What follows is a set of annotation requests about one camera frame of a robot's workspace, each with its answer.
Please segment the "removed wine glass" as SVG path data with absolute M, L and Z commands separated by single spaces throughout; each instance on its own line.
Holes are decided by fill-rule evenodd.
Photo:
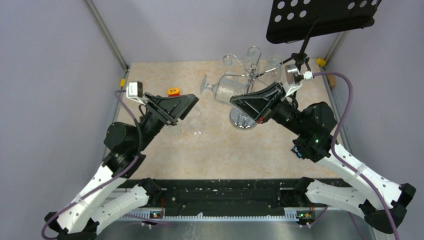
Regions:
M 190 133 L 197 136 L 202 133 L 202 113 L 201 110 L 195 106 L 189 113 L 189 126 Z
M 166 134 L 171 138 L 178 138 L 182 134 L 182 128 L 179 124 L 177 125 L 168 125 L 165 129 Z

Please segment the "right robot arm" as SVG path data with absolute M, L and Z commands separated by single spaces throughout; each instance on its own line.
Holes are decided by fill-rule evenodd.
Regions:
M 383 177 L 353 156 L 337 141 L 341 126 L 325 102 L 299 110 L 288 101 L 301 85 L 275 82 L 251 93 L 234 95 L 230 103 L 264 124 L 270 120 L 296 134 L 294 153 L 325 167 L 341 177 L 348 187 L 336 187 L 304 177 L 295 186 L 293 200 L 299 206 L 309 203 L 336 207 L 365 220 L 372 228 L 396 234 L 416 189 Z

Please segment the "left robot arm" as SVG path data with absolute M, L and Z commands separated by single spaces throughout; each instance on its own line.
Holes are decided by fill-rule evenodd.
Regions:
M 144 178 L 127 193 L 108 200 L 141 166 L 143 151 L 165 126 L 175 126 L 197 104 L 194 94 L 162 97 L 144 93 L 140 97 L 140 117 L 133 124 L 113 122 L 104 145 L 109 150 L 96 173 L 62 210 L 48 213 L 41 236 L 56 232 L 58 240 L 94 240 L 105 228 L 136 208 L 154 207 L 160 202 L 160 187 Z

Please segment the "chrome wine glass rack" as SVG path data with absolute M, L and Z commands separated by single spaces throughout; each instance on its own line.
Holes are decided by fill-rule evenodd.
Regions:
M 222 63 L 228 68 L 222 77 L 241 84 L 241 90 L 234 89 L 231 96 L 253 92 L 256 83 L 269 86 L 281 79 L 283 59 L 279 55 L 269 55 L 265 67 L 261 67 L 261 57 L 262 51 L 257 46 L 250 46 L 242 59 L 232 53 L 222 57 Z

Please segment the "red and yellow block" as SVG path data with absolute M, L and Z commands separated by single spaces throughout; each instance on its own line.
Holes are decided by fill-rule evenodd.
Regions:
M 181 91 L 178 87 L 172 87 L 167 90 L 167 95 L 169 97 L 177 97 L 181 95 Z

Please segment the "yellow corner clip left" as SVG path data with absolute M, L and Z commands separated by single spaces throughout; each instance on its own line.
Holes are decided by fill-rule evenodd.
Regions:
M 125 84 L 126 84 L 126 79 L 122 78 L 119 84 L 120 88 L 123 89 L 125 87 Z

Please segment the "yellow corner clip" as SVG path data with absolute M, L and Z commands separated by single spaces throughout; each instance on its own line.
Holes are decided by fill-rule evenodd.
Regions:
M 327 65 L 327 61 L 323 58 L 317 58 L 315 62 L 318 66 L 320 66 L 322 68 Z
M 119 84 L 120 88 L 123 89 L 125 87 L 125 84 L 126 84 L 126 79 L 122 78 Z

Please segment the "yellow corner clip right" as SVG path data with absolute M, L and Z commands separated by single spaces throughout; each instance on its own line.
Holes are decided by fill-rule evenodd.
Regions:
M 318 66 L 320 66 L 322 68 L 327 65 L 327 61 L 323 58 L 317 58 L 315 62 Z

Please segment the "black music stand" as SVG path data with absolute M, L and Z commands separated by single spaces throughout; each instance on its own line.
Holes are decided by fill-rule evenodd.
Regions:
M 374 24 L 380 0 L 274 0 L 266 31 L 272 44 L 303 41 L 292 58 L 305 62 L 310 38 L 363 29 Z

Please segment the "brown wall clip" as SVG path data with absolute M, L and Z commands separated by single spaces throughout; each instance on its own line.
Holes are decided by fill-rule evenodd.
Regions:
M 326 75 L 327 82 L 330 88 L 334 88 L 337 85 L 336 76 L 333 74 Z

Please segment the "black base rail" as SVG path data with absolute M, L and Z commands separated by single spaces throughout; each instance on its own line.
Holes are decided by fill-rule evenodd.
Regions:
M 166 217 L 284 216 L 288 208 L 309 209 L 295 195 L 297 179 L 157 179 L 161 190 L 147 204 Z

